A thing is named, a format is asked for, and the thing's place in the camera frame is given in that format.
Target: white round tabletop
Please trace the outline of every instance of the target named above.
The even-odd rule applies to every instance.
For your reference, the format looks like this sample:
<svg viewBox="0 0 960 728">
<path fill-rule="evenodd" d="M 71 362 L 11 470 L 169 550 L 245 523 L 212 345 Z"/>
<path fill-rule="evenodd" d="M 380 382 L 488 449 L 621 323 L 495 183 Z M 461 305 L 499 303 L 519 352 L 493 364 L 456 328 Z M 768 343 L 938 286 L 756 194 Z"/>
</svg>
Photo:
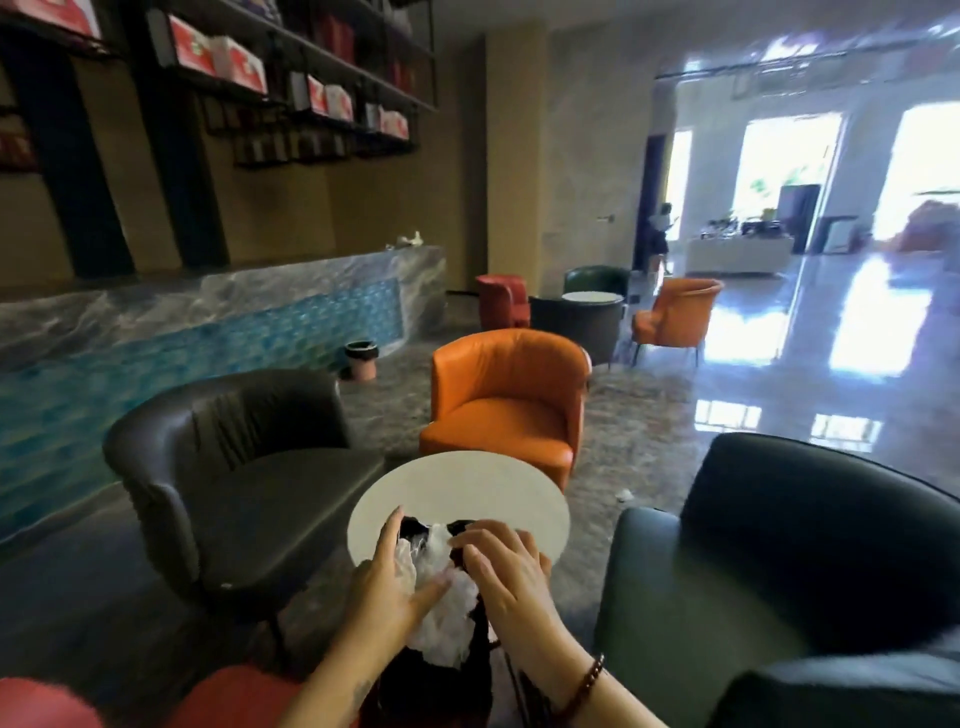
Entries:
<svg viewBox="0 0 960 728">
<path fill-rule="evenodd" d="M 564 293 L 564 301 L 573 301 L 575 303 L 620 303 L 623 296 L 618 293 L 607 293 L 606 291 L 574 291 Z"/>
<path fill-rule="evenodd" d="M 503 521 L 533 534 L 554 562 L 570 534 L 564 494 L 532 465 L 492 452 L 442 452 L 401 465 L 360 497 L 347 527 L 354 564 L 373 557 L 380 529 L 399 505 L 404 515 L 426 525 Z"/>
</svg>

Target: hand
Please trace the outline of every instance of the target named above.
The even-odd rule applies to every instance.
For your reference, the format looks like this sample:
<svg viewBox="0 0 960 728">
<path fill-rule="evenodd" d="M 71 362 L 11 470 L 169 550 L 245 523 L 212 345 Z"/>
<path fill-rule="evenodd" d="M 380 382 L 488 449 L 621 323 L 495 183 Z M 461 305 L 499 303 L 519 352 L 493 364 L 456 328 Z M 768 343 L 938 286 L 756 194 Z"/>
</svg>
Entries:
<svg viewBox="0 0 960 728">
<path fill-rule="evenodd" d="M 350 588 L 347 617 L 337 643 L 369 651 L 382 671 L 407 643 L 423 618 L 446 594 L 450 571 L 444 571 L 410 595 L 396 573 L 394 552 L 403 509 L 390 515 L 380 531 L 372 561 L 357 567 Z"/>
<path fill-rule="evenodd" d="M 566 705 L 593 659 L 557 614 L 550 560 L 533 536 L 506 523 L 477 521 L 450 545 L 464 550 L 467 572 L 507 654 L 555 705 Z"/>
</svg>

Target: chair backrest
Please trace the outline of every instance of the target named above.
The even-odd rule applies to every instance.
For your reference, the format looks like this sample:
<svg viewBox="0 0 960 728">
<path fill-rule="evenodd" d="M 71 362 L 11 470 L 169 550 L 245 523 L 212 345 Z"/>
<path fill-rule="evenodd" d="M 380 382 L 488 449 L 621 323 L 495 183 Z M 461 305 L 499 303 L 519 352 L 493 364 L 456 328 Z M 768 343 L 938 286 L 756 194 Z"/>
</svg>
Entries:
<svg viewBox="0 0 960 728">
<path fill-rule="evenodd" d="M 147 400 L 110 428 L 104 457 L 131 497 L 154 566 L 175 592 L 196 598 L 200 554 L 191 493 L 258 457 L 349 446 L 335 378 L 260 370 L 204 379 Z"/>
<path fill-rule="evenodd" d="M 584 350 L 553 333 L 510 328 L 465 336 L 433 352 L 432 419 L 474 400 L 540 401 L 564 415 L 576 452 L 590 370 Z"/>
<path fill-rule="evenodd" d="M 696 347 L 707 336 L 713 302 L 723 283 L 713 279 L 666 279 L 654 302 L 662 318 L 657 346 Z"/>
<path fill-rule="evenodd" d="M 530 297 L 530 328 L 565 336 L 579 344 L 593 366 L 612 361 L 620 334 L 623 303 L 577 303 Z"/>
<path fill-rule="evenodd" d="M 960 623 L 960 501 L 877 463 L 719 435 L 681 521 L 788 595 L 820 653 L 911 648 Z"/>
<path fill-rule="evenodd" d="M 477 276 L 480 290 L 480 327 L 484 331 L 512 328 L 513 307 L 527 303 L 527 285 L 521 276 Z"/>
<path fill-rule="evenodd" d="M 564 274 L 564 293 L 604 291 L 627 298 L 630 292 L 630 271 L 612 265 L 585 265 Z"/>
</svg>

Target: reception counter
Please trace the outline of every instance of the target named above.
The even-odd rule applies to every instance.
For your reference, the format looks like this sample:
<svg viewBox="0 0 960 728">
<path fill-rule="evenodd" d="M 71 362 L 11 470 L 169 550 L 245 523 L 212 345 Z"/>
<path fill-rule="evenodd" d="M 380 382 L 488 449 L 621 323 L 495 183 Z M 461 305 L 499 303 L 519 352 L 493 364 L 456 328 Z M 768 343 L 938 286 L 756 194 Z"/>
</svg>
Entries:
<svg viewBox="0 0 960 728">
<path fill-rule="evenodd" d="M 170 387 L 389 355 L 444 317 L 441 248 L 184 275 L 0 303 L 0 540 L 105 488 L 100 445 Z"/>
</svg>

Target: person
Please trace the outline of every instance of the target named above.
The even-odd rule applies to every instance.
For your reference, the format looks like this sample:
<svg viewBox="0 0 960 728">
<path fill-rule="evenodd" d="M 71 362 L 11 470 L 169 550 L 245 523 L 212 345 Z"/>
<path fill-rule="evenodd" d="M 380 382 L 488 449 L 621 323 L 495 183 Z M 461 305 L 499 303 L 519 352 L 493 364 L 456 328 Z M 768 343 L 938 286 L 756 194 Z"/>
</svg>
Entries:
<svg viewBox="0 0 960 728">
<path fill-rule="evenodd" d="M 387 519 L 370 562 L 357 569 L 347 616 L 324 660 L 277 728 L 346 728 L 383 669 L 449 587 L 445 571 L 410 595 L 394 566 L 403 519 Z M 557 711 L 581 692 L 593 658 L 564 627 L 550 595 L 550 561 L 529 533 L 477 521 L 450 541 L 483 597 L 487 617 L 513 663 Z M 664 728 L 639 700 L 602 671 L 571 719 L 577 728 Z"/>
<path fill-rule="evenodd" d="M 676 222 L 673 220 L 672 215 L 673 205 L 663 203 L 660 206 L 660 212 L 648 218 L 652 230 L 650 236 L 650 254 L 651 260 L 654 263 L 653 270 L 657 270 L 659 266 L 666 267 L 666 259 L 670 253 L 670 249 L 666 244 L 666 233 Z"/>
</svg>

